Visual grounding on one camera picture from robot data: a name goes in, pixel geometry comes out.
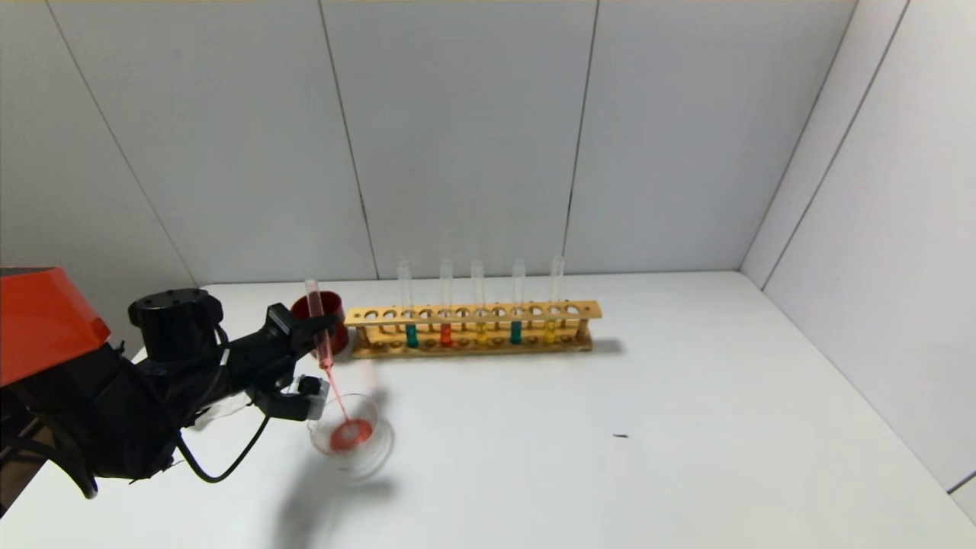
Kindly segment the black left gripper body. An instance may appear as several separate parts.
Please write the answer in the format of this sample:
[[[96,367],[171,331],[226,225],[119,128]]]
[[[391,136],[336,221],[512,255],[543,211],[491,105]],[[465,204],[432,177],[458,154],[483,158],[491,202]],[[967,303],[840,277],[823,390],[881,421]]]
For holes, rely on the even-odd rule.
[[[303,321],[282,303],[266,310],[255,332],[230,341],[226,363],[231,385],[288,385],[296,363],[307,354]]]

